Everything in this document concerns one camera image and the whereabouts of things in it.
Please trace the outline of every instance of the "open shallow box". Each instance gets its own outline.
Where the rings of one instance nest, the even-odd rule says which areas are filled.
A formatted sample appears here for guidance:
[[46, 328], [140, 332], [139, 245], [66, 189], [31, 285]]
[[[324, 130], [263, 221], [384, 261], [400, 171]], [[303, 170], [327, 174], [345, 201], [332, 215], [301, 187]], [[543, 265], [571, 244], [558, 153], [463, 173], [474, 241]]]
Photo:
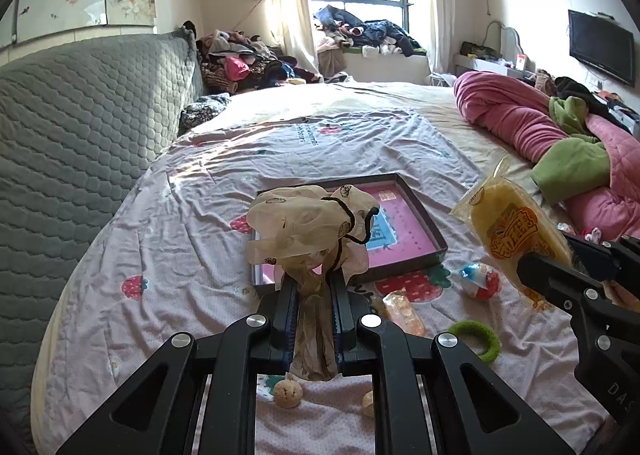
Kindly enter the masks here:
[[[352, 276], [349, 283], [366, 283], [426, 269], [442, 263], [447, 242], [411, 188], [397, 173], [315, 183], [329, 193], [344, 184], [372, 195], [380, 204], [367, 243], [369, 269]], [[252, 239], [259, 239], [253, 232]], [[252, 283], [259, 295], [275, 291], [273, 265], [255, 265]]]

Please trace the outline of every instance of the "television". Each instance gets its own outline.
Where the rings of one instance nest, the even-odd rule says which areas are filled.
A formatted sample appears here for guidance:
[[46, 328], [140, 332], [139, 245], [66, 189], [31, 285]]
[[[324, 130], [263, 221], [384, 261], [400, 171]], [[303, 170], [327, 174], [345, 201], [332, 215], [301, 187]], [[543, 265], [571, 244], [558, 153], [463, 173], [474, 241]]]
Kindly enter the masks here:
[[636, 86], [634, 35], [606, 18], [569, 11], [569, 54], [625, 85]]

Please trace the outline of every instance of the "packaged bread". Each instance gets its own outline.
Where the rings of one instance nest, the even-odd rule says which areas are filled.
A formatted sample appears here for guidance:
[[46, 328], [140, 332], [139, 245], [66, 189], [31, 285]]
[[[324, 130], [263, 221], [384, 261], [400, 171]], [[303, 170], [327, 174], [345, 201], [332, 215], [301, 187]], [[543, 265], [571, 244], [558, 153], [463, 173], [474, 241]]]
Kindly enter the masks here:
[[518, 260], [530, 251], [572, 266], [572, 252], [564, 237], [526, 191], [504, 177], [509, 157], [502, 158], [484, 181], [460, 200], [451, 215], [466, 222], [509, 282], [536, 309], [550, 307], [539, 293], [525, 287], [516, 271]]

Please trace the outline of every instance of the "orange label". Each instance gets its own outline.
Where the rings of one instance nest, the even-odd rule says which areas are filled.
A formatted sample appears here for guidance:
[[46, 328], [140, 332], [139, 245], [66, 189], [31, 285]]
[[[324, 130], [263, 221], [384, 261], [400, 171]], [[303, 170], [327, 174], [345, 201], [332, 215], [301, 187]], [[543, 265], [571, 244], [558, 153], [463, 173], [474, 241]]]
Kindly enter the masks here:
[[530, 208], [515, 208], [500, 224], [492, 233], [490, 249], [498, 260], [516, 255], [527, 239], [538, 232], [538, 218]]

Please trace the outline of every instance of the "green fuzzy hair tie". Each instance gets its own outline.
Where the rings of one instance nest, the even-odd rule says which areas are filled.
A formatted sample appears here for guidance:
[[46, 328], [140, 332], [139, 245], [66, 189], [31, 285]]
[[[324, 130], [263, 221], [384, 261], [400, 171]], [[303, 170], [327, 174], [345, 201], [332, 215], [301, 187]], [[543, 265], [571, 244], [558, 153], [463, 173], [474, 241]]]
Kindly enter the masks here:
[[460, 336], [460, 334], [468, 334], [482, 340], [487, 345], [487, 349], [482, 354], [478, 354], [478, 357], [487, 364], [494, 362], [500, 355], [501, 345], [498, 336], [491, 327], [479, 321], [459, 321], [450, 326], [447, 332], [456, 337]]

